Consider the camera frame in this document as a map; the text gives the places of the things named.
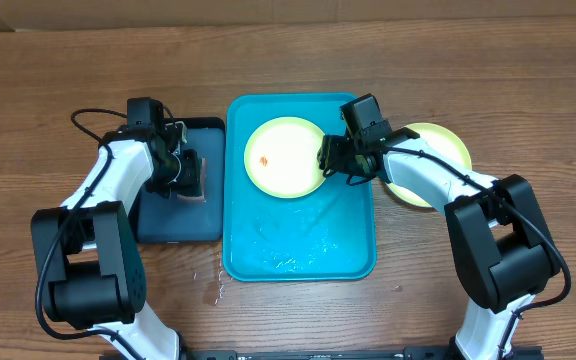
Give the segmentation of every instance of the teal tray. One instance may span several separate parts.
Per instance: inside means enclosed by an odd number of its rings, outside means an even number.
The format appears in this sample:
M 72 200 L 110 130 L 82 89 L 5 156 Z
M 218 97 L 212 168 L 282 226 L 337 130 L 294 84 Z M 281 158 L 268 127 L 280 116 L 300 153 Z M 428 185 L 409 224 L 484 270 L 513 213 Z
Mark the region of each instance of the teal tray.
M 377 263 L 370 183 L 334 175 L 301 198 L 257 188 L 244 168 L 248 138 L 263 123 L 296 116 L 343 135 L 339 107 L 349 93 L 246 95 L 228 109 L 224 189 L 224 268 L 240 281 L 354 280 Z

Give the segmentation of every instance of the yellow plate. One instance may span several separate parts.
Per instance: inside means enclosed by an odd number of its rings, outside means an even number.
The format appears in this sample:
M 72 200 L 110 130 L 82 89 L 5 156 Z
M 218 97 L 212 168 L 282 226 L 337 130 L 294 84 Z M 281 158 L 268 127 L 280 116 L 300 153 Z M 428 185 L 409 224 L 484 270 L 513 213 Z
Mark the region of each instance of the yellow plate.
M 407 128 L 419 133 L 422 139 L 428 142 L 431 148 L 448 159 L 472 170 L 472 161 L 466 145 L 452 131 L 443 126 L 431 123 L 415 123 L 406 126 Z M 388 184 L 388 188 L 401 200 L 415 206 L 429 208 L 430 204 L 425 202 L 412 191 Z
M 317 189 L 324 177 L 317 163 L 323 131 L 298 117 L 270 120 L 255 130 L 244 150 L 250 180 L 266 194 L 289 199 Z

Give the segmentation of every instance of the table surface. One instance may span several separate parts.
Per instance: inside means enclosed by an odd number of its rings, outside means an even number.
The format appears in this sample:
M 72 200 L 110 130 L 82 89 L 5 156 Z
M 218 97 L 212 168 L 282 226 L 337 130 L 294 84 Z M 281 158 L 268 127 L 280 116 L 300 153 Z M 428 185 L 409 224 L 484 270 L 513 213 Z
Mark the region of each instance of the table surface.
M 0 358 L 94 359 L 101 339 L 60 342 L 33 311 L 30 218 L 88 173 L 96 144 L 69 122 L 130 97 L 177 116 L 219 116 L 250 93 L 371 92 L 393 127 L 441 124 L 474 168 L 533 185 L 573 291 L 535 310 L 515 343 L 576 357 L 576 18 L 403 21 L 0 34 Z M 118 119 L 83 120 L 97 133 Z M 379 259 L 353 282 L 241 283 L 221 245 L 148 245 L 148 302 L 195 349 L 385 349 L 446 344 L 467 296 L 444 220 L 373 182 Z M 544 299 L 558 293 L 561 276 Z M 223 298 L 215 305 L 219 287 Z

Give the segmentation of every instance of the wooden tabletop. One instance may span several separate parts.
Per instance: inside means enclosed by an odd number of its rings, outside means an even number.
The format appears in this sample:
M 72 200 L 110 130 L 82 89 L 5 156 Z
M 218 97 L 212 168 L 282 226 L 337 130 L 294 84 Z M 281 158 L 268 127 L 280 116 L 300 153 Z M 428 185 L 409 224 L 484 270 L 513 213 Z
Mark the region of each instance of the wooden tabletop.
M 573 291 L 526 314 L 515 343 L 576 358 L 576 18 L 404 21 L 0 34 L 0 358 L 95 359 L 100 339 L 56 341 L 33 311 L 30 218 L 58 206 L 96 159 L 72 111 L 130 97 L 177 116 L 226 118 L 251 93 L 371 92 L 393 127 L 433 122 L 474 168 L 533 185 Z M 118 119 L 83 120 L 97 133 Z M 148 302 L 195 349 L 386 349 L 447 344 L 467 296 L 436 212 L 373 182 L 379 259 L 353 282 L 241 283 L 221 245 L 148 245 Z M 561 290 L 551 280 L 544 299 Z M 215 306 L 219 287 L 223 298 Z

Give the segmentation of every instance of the yellow bowl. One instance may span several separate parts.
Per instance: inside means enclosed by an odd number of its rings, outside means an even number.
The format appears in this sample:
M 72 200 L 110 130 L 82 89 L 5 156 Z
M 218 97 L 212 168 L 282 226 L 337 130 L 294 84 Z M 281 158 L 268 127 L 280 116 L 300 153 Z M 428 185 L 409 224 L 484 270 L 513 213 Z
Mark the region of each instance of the yellow bowl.
M 419 133 L 419 136 L 426 140 L 428 145 L 438 153 L 463 167 L 472 170 L 472 161 L 466 145 L 452 131 L 443 126 L 431 123 L 415 123 L 407 125 L 406 127 Z M 388 184 L 388 188 L 393 192 L 393 194 L 395 194 L 395 196 L 408 204 L 424 208 L 431 207 L 430 204 L 417 196 L 417 194 L 404 187 L 391 183 Z
M 270 120 L 246 143 L 244 166 L 261 191 L 291 199 L 315 191 L 324 177 L 317 163 L 323 131 L 298 117 Z

